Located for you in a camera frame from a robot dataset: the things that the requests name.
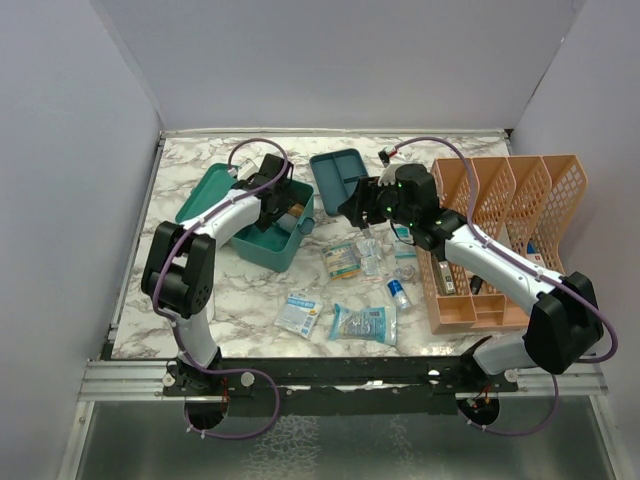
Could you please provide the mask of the white plastic bottle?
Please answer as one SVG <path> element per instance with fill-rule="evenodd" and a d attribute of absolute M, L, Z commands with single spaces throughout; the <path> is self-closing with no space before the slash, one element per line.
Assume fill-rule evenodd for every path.
<path fill-rule="evenodd" d="M 275 225 L 281 230 L 291 234 L 298 225 L 299 218 L 291 214 L 283 214 L 275 221 Z"/>

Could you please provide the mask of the brown bottle orange cap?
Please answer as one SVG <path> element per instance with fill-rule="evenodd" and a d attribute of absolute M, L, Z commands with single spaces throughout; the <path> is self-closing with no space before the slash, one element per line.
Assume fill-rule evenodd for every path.
<path fill-rule="evenodd" d="M 288 214 L 296 219 L 302 218 L 304 216 L 305 206 L 299 203 L 292 205 Z"/>

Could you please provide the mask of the small bottle blue label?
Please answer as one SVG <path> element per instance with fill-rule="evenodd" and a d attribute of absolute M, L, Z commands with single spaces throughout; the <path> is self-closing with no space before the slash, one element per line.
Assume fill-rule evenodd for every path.
<path fill-rule="evenodd" d="M 406 310 L 412 307 L 412 303 L 401 282 L 392 277 L 386 282 L 386 288 L 391 295 L 396 307 L 400 310 Z"/>

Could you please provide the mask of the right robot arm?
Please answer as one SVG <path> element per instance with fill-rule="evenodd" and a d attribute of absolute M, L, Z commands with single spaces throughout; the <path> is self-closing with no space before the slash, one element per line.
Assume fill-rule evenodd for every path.
<path fill-rule="evenodd" d="M 562 374 L 603 337 L 588 277 L 542 268 L 441 206 L 435 179 L 424 166 L 389 171 L 392 180 L 359 178 L 339 213 L 360 229 L 386 221 L 408 228 L 417 247 L 478 275 L 529 317 L 525 332 L 490 337 L 466 351 L 459 378 L 467 389 L 481 391 L 509 369 L 539 367 Z"/>

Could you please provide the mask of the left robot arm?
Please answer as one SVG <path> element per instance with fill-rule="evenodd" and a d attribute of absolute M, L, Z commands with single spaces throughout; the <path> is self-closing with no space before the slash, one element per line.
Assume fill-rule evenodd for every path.
<path fill-rule="evenodd" d="M 221 380 L 215 365 L 221 351 L 206 318 L 217 250 L 248 227 L 263 233 L 289 221 L 297 203 L 292 170 L 289 160 L 267 154 L 257 172 L 238 176 L 208 210 L 183 223 L 165 221 L 155 230 L 141 290 L 154 312 L 169 321 L 178 357 L 190 365 L 186 382 L 199 394 L 214 392 Z"/>

